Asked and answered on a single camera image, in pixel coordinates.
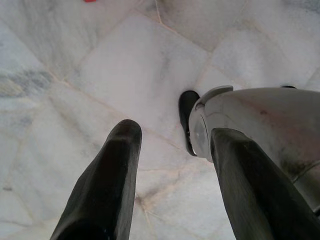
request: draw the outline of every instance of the white marble tile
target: white marble tile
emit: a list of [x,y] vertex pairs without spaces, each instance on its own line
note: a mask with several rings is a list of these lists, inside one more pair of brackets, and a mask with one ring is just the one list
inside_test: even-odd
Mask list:
[[0,225],[2,223],[20,227],[28,227],[33,224],[28,210],[22,200],[14,193],[14,189],[0,191]]
[[5,239],[24,229],[26,228],[14,223],[0,222],[0,239]]
[[35,109],[2,112],[0,116],[0,131],[17,140],[23,140],[35,114]]
[[241,15],[246,0],[158,0],[162,22],[212,51]]
[[146,219],[144,210],[137,201],[133,206],[129,240],[157,240]]
[[193,87],[207,53],[134,13],[117,26],[68,81],[167,138],[180,94]]
[[304,89],[320,92],[320,68],[318,68],[312,77],[308,80]]
[[140,204],[146,211],[151,211],[155,205],[176,191],[182,169],[138,171],[135,193]]
[[200,238],[190,234],[185,229],[167,224],[163,220],[149,215],[151,224],[154,227],[157,240],[199,240]]
[[170,139],[177,146],[177,148],[179,148],[184,153],[189,154],[186,148],[185,133],[180,124],[180,121],[176,123],[174,131],[170,136]]
[[142,131],[142,145],[138,170],[176,170],[182,168],[191,156],[155,134]]
[[319,3],[312,0],[251,0],[246,8],[245,18],[290,60],[299,86],[320,65],[319,9]]
[[33,225],[24,230],[5,238],[5,240],[49,240],[57,223],[58,218],[50,219]]
[[144,0],[136,9],[158,23],[160,22],[156,0]]
[[201,81],[197,82],[195,86],[195,91],[200,96],[203,96],[209,90],[221,86],[233,86],[233,90],[241,90],[245,88],[240,84],[230,80],[230,78],[224,75],[217,68],[210,66],[204,73],[204,76],[201,79]]
[[11,136],[0,133],[0,190],[6,186],[6,180],[14,164],[19,143]]
[[230,222],[227,220],[219,229],[208,239],[214,240],[236,240]]
[[9,181],[36,221],[60,216],[78,177],[122,119],[64,84],[52,86]]
[[226,33],[213,52],[212,64],[248,88],[296,86],[301,80],[280,47],[248,24],[238,24]]
[[190,164],[151,213],[171,225],[208,238],[228,220],[218,179],[212,163],[201,160]]
[[0,111],[37,108],[51,82],[44,66],[0,21]]
[[59,78],[68,74],[138,0],[2,0],[0,16]]

